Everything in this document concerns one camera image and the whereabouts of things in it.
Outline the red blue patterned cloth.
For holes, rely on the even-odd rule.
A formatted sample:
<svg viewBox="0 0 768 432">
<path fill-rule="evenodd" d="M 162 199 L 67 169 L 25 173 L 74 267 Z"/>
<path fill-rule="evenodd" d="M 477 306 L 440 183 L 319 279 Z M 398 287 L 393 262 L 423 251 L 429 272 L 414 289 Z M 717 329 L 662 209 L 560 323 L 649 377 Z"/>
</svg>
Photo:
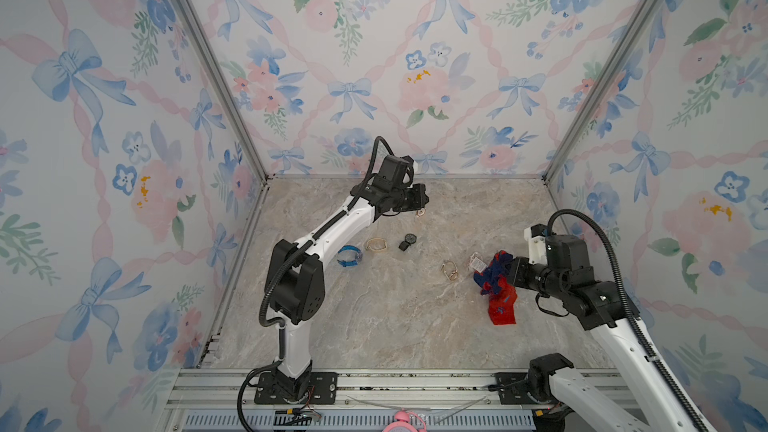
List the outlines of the red blue patterned cloth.
<svg viewBox="0 0 768 432">
<path fill-rule="evenodd" d="M 512 254 L 501 250 L 483 270 L 475 269 L 473 273 L 480 294 L 488 297 L 488 316 L 496 326 L 516 323 L 514 306 L 517 292 L 508 279 L 508 269 L 513 259 Z"/>
</svg>

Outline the pink white watch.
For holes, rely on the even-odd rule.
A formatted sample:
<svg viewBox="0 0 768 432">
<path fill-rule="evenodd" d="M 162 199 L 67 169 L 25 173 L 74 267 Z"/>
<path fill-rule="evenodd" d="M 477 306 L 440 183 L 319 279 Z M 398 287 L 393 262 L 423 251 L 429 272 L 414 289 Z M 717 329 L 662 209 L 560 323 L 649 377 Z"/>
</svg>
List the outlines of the pink white watch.
<svg viewBox="0 0 768 432">
<path fill-rule="evenodd" d="M 472 273 L 482 273 L 488 264 L 478 252 L 473 252 L 468 259 L 467 266 Z"/>
</svg>

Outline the gold bracelet watch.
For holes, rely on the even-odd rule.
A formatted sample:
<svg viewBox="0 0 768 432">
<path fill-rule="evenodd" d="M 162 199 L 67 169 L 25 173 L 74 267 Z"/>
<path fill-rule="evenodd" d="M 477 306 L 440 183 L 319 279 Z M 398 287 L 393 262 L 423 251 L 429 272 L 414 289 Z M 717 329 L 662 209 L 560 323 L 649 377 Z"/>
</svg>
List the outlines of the gold bracelet watch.
<svg viewBox="0 0 768 432">
<path fill-rule="evenodd" d="M 446 260 L 441 264 L 441 273 L 450 282 L 455 282 L 459 278 L 457 265 L 452 260 Z"/>
</svg>

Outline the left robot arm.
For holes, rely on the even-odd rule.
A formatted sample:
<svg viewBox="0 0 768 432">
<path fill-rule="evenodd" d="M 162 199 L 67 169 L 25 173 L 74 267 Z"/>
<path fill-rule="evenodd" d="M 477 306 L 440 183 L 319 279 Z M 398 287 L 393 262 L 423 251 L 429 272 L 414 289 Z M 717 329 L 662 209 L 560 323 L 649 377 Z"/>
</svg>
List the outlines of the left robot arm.
<svg viewBox="0 0 768 432">
<path fill-rule="evenodd" d="M 429 202 L 426 187 L 414 179 L 415 160 L 389 154 L 321 225 L 296 241 L 274 246 L 258 320 L 278 331 L 274 376 L 284 387 L 297 388 L 309 380 L 311 320 L 325 300 L 326 266 L 377 219 L 423 209 Z"/>
</svg>

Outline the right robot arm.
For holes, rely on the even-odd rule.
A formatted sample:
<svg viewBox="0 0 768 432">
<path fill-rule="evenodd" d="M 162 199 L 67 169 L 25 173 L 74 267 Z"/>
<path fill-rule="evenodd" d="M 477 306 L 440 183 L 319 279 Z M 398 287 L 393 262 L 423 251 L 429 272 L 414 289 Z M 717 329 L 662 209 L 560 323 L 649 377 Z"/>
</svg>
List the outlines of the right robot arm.
<svg viewBox="0 0 768 432">
<path fill-rule="evenodd" d="M 638 419 L 591 385 L 560 353 L 531 360 L 526 389 L 540 403 L 558 402 L 597 431 L 712 431 L 647 335 L 639 311 L 617 281 L 599 281 L 586 244 L 538 224 L 525 230 L 525 257 L 512 260 L 513 286 L 553 298 L 610 357 L 644 417 Z"/>
</svg>

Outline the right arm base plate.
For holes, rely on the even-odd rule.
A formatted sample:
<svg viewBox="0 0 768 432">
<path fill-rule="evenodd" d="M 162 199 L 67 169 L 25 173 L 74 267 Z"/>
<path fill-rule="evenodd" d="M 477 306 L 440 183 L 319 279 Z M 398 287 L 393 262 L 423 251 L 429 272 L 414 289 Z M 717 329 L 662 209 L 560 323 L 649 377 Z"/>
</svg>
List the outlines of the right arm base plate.
<svg viewBox="0 0 768 432">
<path fill-rule="evenodd" d="M 530 372 L 498 372 L 488 391 L 496 393 L 502 405 L 530 405 L 544 408 L 561 404 L 547 381 L 548 376 Z"/>
</svg>

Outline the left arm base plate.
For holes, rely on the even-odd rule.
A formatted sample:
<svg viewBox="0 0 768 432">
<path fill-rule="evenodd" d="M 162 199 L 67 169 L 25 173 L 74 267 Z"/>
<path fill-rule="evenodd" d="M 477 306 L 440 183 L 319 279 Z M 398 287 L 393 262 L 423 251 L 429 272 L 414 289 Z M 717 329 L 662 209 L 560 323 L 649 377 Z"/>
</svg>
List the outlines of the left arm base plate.
<svg viewBox="0 0 768 432">
<path fill-rule="evenodd" d="M 338 374 L 305 371 L 291 378 L 280 371 L 259 377 L 253 403 L 256 405 L 333 405 L 336 401 Z"/>
</svg>

